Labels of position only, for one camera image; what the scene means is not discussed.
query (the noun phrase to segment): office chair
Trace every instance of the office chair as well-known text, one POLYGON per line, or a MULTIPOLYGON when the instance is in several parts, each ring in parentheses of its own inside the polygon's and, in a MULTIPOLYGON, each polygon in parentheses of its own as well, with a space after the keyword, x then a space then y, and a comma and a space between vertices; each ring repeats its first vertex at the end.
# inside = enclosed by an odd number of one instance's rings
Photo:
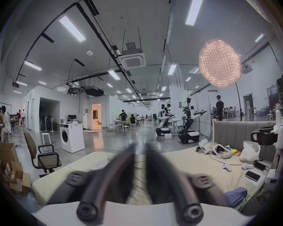
POLYGON ((53 145, 40 145, 38 146, 38 150, 40 154, 38 154, 38 165, 36 166, 33 162, 33 160, 36 158, 37 154, 37 147, 32 139, 31 135, 28 132, 24 132, 24 137, 27 143, 27 147, 30 152, 30 157, 31 157, 31 162, 33 164, 34 168, 37 169, 43 169, 46 174, 40 175, 40 177, 43 177, 47 175, 47 170, 49 173, 54 172, 54 168, 60 167, 62 165, 61 160, 59 159, 59 154, 54 152, 53 145), (41 147, 46 147, 46 146, 51 146, 52 147, 52 152, 49 153, 42 153, 40 148, 41 147))

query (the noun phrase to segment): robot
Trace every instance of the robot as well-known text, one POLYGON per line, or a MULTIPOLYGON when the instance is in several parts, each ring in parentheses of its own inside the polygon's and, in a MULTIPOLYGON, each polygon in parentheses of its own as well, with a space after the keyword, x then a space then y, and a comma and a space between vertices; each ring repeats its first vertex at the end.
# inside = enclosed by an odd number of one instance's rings
POLYGON ((156 134, 158 136, 161 136, 162 134, 170 134, 171 130, 168 127, 168 120, 170 118, 173 118, 175 115, 168 115, 167 114, 167 109, 164 107, 164 104, 161 105, 161 111, 160 111, 160 116, 161 116, 161 123, 159 126, 156 128, 156 134))
POLYGON ((199 142, 199 132, 194 130, 189 130, 193 123, 193 120, 197 117, 202 116, 207 111, 201 111, 194 113, 194 107, 190 106, 191 99, 186 99, 187 106, 183 108, 183 112, 186 114, 187 122, 183 126, 182 130, 178 133, 179 141, 183 144, 199 142))

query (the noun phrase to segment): wheeled robot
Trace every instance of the wheeled robot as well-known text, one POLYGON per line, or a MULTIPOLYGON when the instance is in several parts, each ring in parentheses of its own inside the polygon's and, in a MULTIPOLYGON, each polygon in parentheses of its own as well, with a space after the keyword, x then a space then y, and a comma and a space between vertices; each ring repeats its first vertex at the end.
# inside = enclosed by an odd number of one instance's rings
POLYGON ((192 125, 193 120, 195 118, 200 117, 207 112, 207 111, 201 111, 198 113, 193 113, 194 107, 190 106, 191 99, 187 98, 186 102, 188 105, 183 108, 183 112, 187 116, 187 122, 183 126, 183 129, 178 133, 179 141, 182 142, 183 144, 199 142, 199 132, 194 130, 189 130, 189 128, 192 125))

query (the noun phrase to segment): upholstered headboard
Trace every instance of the upholstered headboard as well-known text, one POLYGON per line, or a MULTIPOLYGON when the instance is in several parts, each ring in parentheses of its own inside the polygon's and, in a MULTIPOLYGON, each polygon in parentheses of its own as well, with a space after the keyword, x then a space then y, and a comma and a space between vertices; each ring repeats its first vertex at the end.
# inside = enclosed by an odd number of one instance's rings
MULTIPOLYGON (((264 126, 274 126, 275 121, 216 121, 213 120, 213 141, 229 145, 238 151, 243 150, 243 141, 250 141, 250 134, 264 126)), ((275 156, 275 147, 261 146, 260 159, 271 161, 275 156)))

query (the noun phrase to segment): white plastic bag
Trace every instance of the white plastic bag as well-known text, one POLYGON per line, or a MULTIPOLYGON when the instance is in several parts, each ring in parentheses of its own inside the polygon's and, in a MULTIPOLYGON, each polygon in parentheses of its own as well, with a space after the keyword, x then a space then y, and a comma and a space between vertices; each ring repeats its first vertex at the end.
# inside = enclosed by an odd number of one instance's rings
POLYGON ((261 147, 257 142, 244 141, 240 155, 241 161, 254 161, 259 159, 261 147))

